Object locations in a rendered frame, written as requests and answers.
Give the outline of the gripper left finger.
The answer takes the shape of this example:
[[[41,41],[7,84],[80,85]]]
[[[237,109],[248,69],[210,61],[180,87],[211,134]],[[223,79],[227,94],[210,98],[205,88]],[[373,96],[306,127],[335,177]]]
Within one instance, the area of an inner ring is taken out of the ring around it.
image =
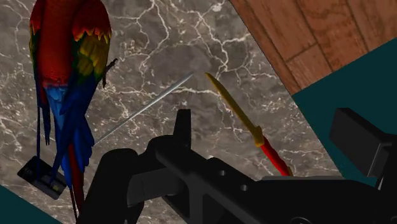
[[[144,203],[159,197],[186,224],[261,224],[255,181],[191,143],[191,111],[180,109],[173,133],[151,139],[144,153],[105,153],[76,224],[137,224]]]

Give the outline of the thin silver metal rod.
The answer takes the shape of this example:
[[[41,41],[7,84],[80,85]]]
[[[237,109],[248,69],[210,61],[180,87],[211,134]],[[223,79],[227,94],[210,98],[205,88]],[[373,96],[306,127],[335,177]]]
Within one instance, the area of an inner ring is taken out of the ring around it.
[[[143,111],[147,110],[150,108],[152,105],[163,99],[166,95],[170,94],[172,91],[177,89],[179,86],[187,82],[192,76],[194,75],[194,72],[191,71],[188,74],[184,75],[181,79],[179,79],[177,82],[166,88],[164,91],[160,92],[155,98],[152,100],[148,101],[145,105],[140,107],[137,111],[133,112],[131,115],[126,117],[124,120],[118,122],[113,128],[109,129],[105,134],[103,134],[100,138],[95,140],[94,146],[98,143],[100,143],[102,140],[107,138],[109,135],[111,135],[113,132],[118,130],[120,127],[125,125],[128,121],[131,119],[135,118],[137,115],[141,114]]]

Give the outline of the small flat black box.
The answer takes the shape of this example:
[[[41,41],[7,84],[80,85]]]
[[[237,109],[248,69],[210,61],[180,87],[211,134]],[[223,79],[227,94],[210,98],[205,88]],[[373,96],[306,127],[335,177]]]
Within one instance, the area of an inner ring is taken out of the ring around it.
[[[17,175],[42,191],[54,200],[57,200],[66,188],[66,179],[58,172],[51,180],[52,167],[34,155],[18,172]]]

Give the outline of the red blue yellow parrot figure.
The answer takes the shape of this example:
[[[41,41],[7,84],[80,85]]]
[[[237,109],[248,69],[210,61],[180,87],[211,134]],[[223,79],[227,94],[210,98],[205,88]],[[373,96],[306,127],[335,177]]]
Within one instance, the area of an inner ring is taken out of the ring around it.
[[[64,172],[73,212],[85,201],[84,173],[95,140],[86,113],[98,84],[106,84],[112,28],[102,0],[36,0],[29,20],[36,90],[36,153],[55,134],[49,182]]]

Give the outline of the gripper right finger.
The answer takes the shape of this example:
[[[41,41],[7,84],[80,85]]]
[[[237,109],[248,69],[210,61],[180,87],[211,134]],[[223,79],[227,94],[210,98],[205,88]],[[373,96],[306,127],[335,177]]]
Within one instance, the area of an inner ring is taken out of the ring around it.
[[[351,108],[337,108],[329,138],[364,177],[375,178],[375,187],[381,188],[397,134],[380,130]]]

